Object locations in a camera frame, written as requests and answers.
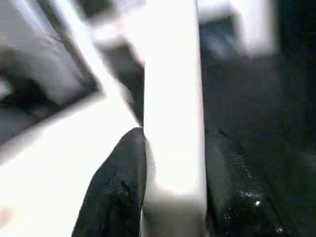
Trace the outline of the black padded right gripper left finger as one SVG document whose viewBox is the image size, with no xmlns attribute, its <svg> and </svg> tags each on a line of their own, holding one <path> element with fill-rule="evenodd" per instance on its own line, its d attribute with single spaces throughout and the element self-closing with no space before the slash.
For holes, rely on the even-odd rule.
<svg viewBox="0 0 316 237">
<path fill-rule="evenodd" d="M 74 237 L 138 237 L 147 181 L 143 128 L 128 131 L 94 174 Z"/>
</svg>

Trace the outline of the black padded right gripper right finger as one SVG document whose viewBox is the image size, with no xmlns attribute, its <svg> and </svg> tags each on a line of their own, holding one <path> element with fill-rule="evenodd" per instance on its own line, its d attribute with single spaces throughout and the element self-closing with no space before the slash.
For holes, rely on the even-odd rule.
<svg viewBox="0 0 316 237">
<path fill-rule="evenodd" d="M 218 237 L 294 237 L 276 142 L 247 145 L 205 133 L 207 225 Z"/>
</svg>

